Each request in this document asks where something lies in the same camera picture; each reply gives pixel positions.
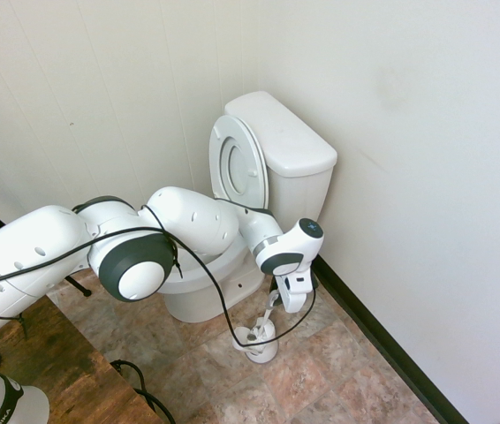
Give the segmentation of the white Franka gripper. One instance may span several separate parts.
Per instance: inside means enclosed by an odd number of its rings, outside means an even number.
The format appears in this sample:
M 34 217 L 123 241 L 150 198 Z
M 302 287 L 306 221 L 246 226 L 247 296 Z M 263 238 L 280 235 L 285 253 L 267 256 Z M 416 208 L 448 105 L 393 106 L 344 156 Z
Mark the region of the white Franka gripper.
M 277 289 L 269 293 L 268 308 L 282 305 L 287 313 L 297 313 L 313 290 L 311 269 L 275 276 Z

